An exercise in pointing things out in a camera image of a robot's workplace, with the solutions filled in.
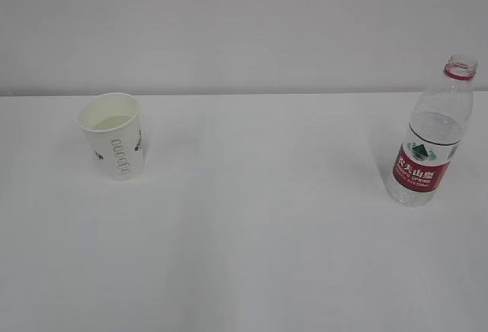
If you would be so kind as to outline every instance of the red bottle label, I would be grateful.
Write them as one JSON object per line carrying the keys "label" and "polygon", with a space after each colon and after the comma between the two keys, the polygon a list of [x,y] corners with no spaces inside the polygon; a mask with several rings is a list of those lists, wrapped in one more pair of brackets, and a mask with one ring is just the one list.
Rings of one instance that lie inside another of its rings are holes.
{"label": "red bottle label", "polygon": [[410,128],[393,166],[393,176],[412,191],[434,191],[457,148],[458,143],[443,145],[424,140]]}
{"label": "red bottle label", "polygon": [[449,163],[441,166],[423,166],[411,160],[401,147],[393,167],[393,175],[403,187],[416,192],[430,192],[441,183]]}

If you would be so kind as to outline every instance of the paper cup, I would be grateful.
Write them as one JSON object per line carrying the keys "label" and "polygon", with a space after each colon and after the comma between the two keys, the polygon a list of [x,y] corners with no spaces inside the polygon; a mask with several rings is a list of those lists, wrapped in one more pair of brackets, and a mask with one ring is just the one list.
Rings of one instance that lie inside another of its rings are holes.
{"label": "paper cup", "polygon": [[82,109],[78,123],[105,175],[124,180],[142,172],[139,105],[132,95],[99,95]]}

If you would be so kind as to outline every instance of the printed text on cup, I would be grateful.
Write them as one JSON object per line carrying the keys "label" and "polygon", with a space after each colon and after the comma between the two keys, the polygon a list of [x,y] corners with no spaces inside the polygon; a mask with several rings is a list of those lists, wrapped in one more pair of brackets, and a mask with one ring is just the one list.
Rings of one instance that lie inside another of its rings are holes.
{"label": "printed text on cup", "polygon": [[120,170],[120,174],[130,173],[130,163],[127,160],[124,149],[122,147],[122,141],[119,139],[111,140],[112,149],[114,149],[115,158],[117,159],[117,169]]}

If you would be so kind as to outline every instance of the white tabletop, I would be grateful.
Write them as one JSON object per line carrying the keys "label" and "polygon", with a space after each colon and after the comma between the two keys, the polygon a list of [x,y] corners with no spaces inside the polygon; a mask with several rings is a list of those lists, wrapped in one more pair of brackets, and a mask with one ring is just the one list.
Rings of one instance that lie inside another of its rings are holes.
{"label": "white tabletop", "polygon": [[388,174],[417,94],[145,96],[100,176],[89,97],[0,98],[0,330],[488,330],[488,94],[434,200]]}

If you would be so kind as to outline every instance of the clear plastic bottle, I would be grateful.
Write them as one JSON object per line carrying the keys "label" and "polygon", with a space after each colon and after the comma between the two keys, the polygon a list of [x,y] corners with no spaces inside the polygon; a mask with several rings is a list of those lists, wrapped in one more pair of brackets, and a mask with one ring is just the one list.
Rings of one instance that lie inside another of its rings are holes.
{"label": "clear plastic bottle", "polygon": [[445,66],[445,84],[420,97],[387,181],[393,199],[422,206],[434,197],[471,116],[476,69],[475,59],[453,55]]}

